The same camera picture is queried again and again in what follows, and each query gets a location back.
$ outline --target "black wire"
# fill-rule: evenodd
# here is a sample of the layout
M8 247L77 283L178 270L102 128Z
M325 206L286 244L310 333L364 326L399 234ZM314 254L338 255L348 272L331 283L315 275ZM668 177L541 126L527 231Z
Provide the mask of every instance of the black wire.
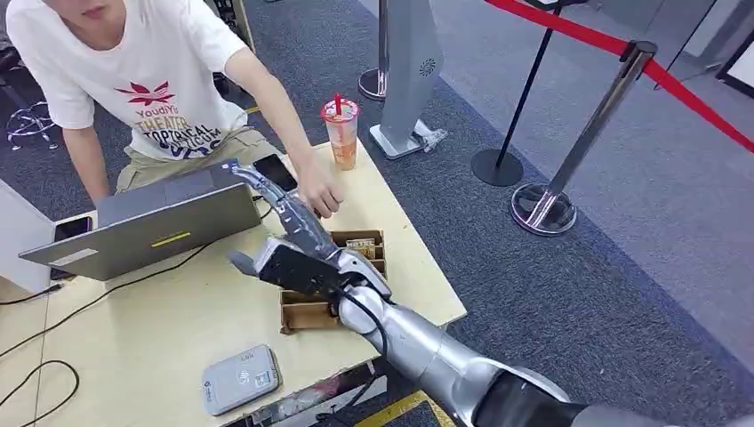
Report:
M379 329L379 330L380 330L380 336L382 337L382 356L384 356L384 357L387 357L387 356L388 356L388 333L387 333L387 332L385 332L385 327L384 327L384 326L382 325L382 322L380 322L380 320L379 320L379 319L377 318L377 316L374 316L374 313L372 313L372 311L371 311L371 310L367 309L367 308L366 308L366 306L364 306L364 304L362 304L361 302L359 302L359 301L358 301L358 300L357 300L356 298L354 298L354 297L353 297L353 296L352 296L351 294L349 294L349 293L347 293L346 291L342 290L342 289L341 289L341 288L340 288L339 286L335 286L335 285L333 285L333 284L330 284L330 283L328 283L327 285L328 285L328 286L329 286L329 287L330 287L330 288L331 288L331 289L332 289L332 290L333 290L333 291L334 291L334 292L335 292L336 294L338 294L338 295L342 296L343 298L345 298L345 299L349 300L349 301L350 301L350 302L352 302L352 303L353 303L354 305L356 305L356 306L357 306L357 307L358 307L359 309L361 309L361 311L363 311L363 312L364 312L364 314L366 314L367 316L369 316L369 318L370 318L370 319L372 320L372 322L374 322L374 324L375 324L375 325L377 326L377 329ZM376 369L375 369L375 372L374 372L374 374L372 374L372 377L371 377L371 378L369 378L369 381L368 381L368 382L366 382L366 384L364 385L364 387L362 387L362 389L361 389L361 390L359 390L359 391L358 391L358 393L356 393L356 395L354 395L354 397L353 397L353 398L352 398L352 399L351 399L351 400L349 401L349 403L345 404L345 405L344 405L344 406L343 406L343 407L342 407L341 409L345 409L345 408L347 408L347 407L352 407L352 406L356 405L356 402L357 402L357 401L358 401L359 399L361 399L361 398L362 398L362 396L364 396L364 394L365 394L365 393L366 393L366 392L367 392L367 391L368 391L368 390L369 390L370 388L372 388L372 385L374 384L374 382L375 382L375 381L377 381L377 377L378 377L378 375L377 375L377 372L376 372ZM345 422L343 422L343 421L342 421L342 420L341 420L341 419L340 419L340 418L339 418L339 417L338 417L338 416L337 416L337 415L335 414L335 412L334 412L334 409L333 409L333 412L332 412L332 413L322 413L322 414L317 414L317 420L318 420L319 422L325 421L325 420L327 420L328 418L332 418L332 419L334 419L335 421L337 421L338 423L341 423L341 424L343 424L343 425L346 425L346 426L348 426L348 424L346 424Z
M1 407L1 406L2 406L2 405L3 405L3 404L4 404L4 403L5 403L5 402L6 402L6 401L7 401L8 399L10 399L10 398L11 398L11 396L12 396L13 394L15 394L15 393L16 393L16 391L20 390L20 388L21 388L21 387L23 387L23 386L24 386L24 384L26 384L26 383L28 382L28 380L29 380L29 379L31 378L31 376L32 376L32 375L34 375L34 372L36 372L36 371L39 371L39 370L40 370L40 369L42 369L43 367L45 367L45 366L47 366L47 365L51 365L51 364L59 364L59 365L63 365L63 366L65 366L66 368L68 368L68 370L70 370L70 371L71 371L71 374L73 374L73 377L74 377L74 379L76 380L76 384L74 384L74 386L73 386L73 390L72 390L72 391L71 391L71 392L69 393L69 395L68 395L68 396L67 396L67 397L66 397L65 399L63 399L63 401L62 401L61 403L59 403L59 404L58 404L58 405L57 405L56 407L54 407L53 409L50 409L49 411L47 411L47 412L45 412L44 414L42 414L42 415L38 416L37 418L35 418L35 419L33 419L33 420L29 421L28 423L25 423L25 424L21 425L21 427L29 427L29 425L32 425L32 424L36 423L37 421L39 421L39 420L41 420L41 419L45 418L45 417L46 417L46 416L48 416L49 414L52 414L53 412L57 411L57 410L58 410L58 409L59 409L60 407L62 407L62 406L63 406L63 405L65 405L66 403L68 403L68 401L69 401L69 400L71 400L71 398L73 398L73 396L74 396L74 395L76 394L76 392L78 391L78 386L79 386L79 384L81 383L81 378L80 378L80 377L78 376L78 372L76 371L76 369L75 369L75 368L73 368L73 367L72 367L71 365L69 365L68 363L66 363L66 362L62 361L62 360L47 360L46 362L44 362L43 364L39 365L38 367L35 367L35 368L34 368L34 370L32 370L31 372L29 372L29 373L28 373L28 375L26 375L26 378L24 378L24 381L22 381L22 382L21 382L21 384L17 385L15 389L11 390L11 392L10 392L10 393L8 393L8 395L7 395L7 396L5 396L5 398L3 398L3 400L0 400L0 407Z
M69 320L71 320L71 319L72 319L72 318L73 318L73 317L74 317L74 316L75 316L76 314L78 314L78 313L80 313L80 312L82 312L82 311L84 311L84 310L88 309L89 307L92 307L92 306L93 306L94 304L96 304L97 302L101 301L101 300L102 300L102 298L104 298L104 297L108 296L109 294L112 294L113 292L117 291L118 289L123 289L123 288L124 288L124 287L126 287L126 286L135 285L135 284L137 284L137 283L140 283L140 282L143 282L144 280L147 280L147 279L149 279L149 278L153 278L154 276L159 276L160 274L166 273L166 272L168 272L168 271L177 270L177 269L179 269L180 267L183 267L183 265L184 265L184 264L186 264L186 262L189 262L189 261L191 261L191 260L192 260L192 259L193 259L193 258L194 258L195 256L199 255L199 254L200 254L200 253L201 253L202 251L204 251L204 250L205 250L205 249L206 249L206 248L207 248L207 247L208 247L209 245L211 245L211 243L210 243L210 244L207 244L207 245L204 245L204 246L202 246L202 247L200 247L200 248L199 248L199 250L198 250L198 251L196 251L196 252L194 252L193 254L191 254L191 256L190 256L190 257L186 258L185 260L183 260L183 261L179 262L178 264L176 264L176 265L172 266L172 267L171 267L171 268L169 268L169 269L160 270L160 271L158 271L157 273L152 273L152 274L150 274L150 275L146 276L145 278L140 278L140 279L137 279L137 280L134 280L134 281L128 282L128 283L124 283L124 284L122 284L122 285L118 285L118 286L116 286L116 287L114 287L114 288L112 288L112 289L108 290L108 291L107 291L106 293L104 293L104 294L100 295L100 296L99 296L99 297L98 297L97 299L95 299L94 301L92 301L92 302L89 302L89 303L87 303L86 305L84 305L84 306L82 306L82 307L78 308L78 309L77 309L77 310L75 310L74 312L70 313L70 314L69 314L69 315L67 315L67 316L66 316L65 318L63 318L63 320L61 320L60 322L58 322L58 323L56 323L56 324L54 324L54 325L52 325L52 326L50 326L50 327L48 327L48 328L46 328L46 329L43 329L42 331L40 331L40 332L37 332L36 334L33 334L33 335L31 335L31 336L30 336L29 338L27 338L27 339L25 339L25 340L23 340L23 341L19 342L18 344L16 344L16 345L12 346L12 347L11 347L10 349L3 351L2 353L0 353L0 359L2 359L3 357L7 356L7 355L8 355L9 353L11 353L12 351L14 351L14 350L18 349L18 348L19 348L20 346L22 346L22 345L26 344L27 342L30 342L30 341L34 340L35 338L37 338L37 337L39 337L39 336L42 336L42 335L44 335L44 334L47 334L48 332L51 332L51 331L53 331L53 330L57 329L57 328L58 328L58 327L59 327L60 325L62 325L62 324L64 324L64 323L68 322Z
M51 294L51 293L56 292L56 291L60 291L62 287L63 287L63 285L61 285L60 283L56 283L56 284L48 287L47 289L45 289L44 291L42 291L42 292L40 292L38 294L33 294L31 296L27 296L26 298L21 298L20 300L0 301L0 306L20 304L22 302L26 302L26 301L29 301L29 300L33 300L35 298L39 298L42 295L47 295L47 294Z
M264 221L264 219L267 218L270 214L272 214L272 206L269 207L269 210L267 211L267 213L265 213L264 215L260 217L260 221Z

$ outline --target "red straw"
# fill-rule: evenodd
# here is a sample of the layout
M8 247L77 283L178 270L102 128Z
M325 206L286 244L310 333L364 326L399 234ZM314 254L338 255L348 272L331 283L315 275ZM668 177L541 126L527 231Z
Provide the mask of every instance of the red straw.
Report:
M341 110L341 95L339 93L335 94L335 114L338 116L343 114L343 111Z

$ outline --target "power bank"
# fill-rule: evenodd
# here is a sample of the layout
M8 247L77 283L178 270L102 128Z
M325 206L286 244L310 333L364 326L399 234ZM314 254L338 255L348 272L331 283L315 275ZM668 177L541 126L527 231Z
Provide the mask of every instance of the power bank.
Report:
M272 351L260 345L206 368L202 401L207 413L217 416L274 391L279 384Z

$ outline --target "stanchion base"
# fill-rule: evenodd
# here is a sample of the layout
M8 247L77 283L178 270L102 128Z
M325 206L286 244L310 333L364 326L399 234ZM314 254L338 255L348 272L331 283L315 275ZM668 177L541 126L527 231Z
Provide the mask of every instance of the stanchion base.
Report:
M380 84L377 75L377 68L372 68L362 74L361 77L358 78L358 91L370 100L385 101L386 93L384 88L382 92L380 92Z
M471 171L478 179L495 187L509 187L521 181L524 176L524 166L521 161L510 153L502 158L500 167L495 167L500 151L497 149L483 149L471 159Z
M529 217L542 198L546 184L526 184L519 187L510 200L510 212L513 219L524 230L538 236L552 237L563 234L576 223L576 207L565 193L561 193L550 208L544 221L538 226L528 223Z

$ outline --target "man's left hand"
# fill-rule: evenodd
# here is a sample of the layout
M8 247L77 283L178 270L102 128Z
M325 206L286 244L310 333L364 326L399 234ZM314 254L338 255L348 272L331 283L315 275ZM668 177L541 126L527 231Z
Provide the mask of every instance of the man's left hand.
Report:
M330 218L343 203L341 189L333 182L333 177L320 165L311 160L303 165L299 175L299 197L310 208L325 218Z

